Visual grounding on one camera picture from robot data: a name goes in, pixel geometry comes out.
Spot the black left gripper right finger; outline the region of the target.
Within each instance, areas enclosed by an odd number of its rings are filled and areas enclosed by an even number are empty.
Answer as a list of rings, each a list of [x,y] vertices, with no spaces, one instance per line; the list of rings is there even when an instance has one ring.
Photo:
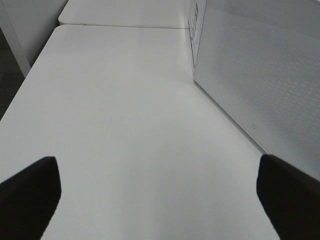
[[[320,182],[281,158],[264,154],[256,179],[258,199],[282,240],[320,238]]]

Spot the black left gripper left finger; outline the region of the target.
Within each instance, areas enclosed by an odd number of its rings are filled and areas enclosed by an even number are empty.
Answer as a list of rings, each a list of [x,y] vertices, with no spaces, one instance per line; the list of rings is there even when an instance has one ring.
[[[0,184],[0,238],[39,240],[62,194],[54,156],[43,157]]]

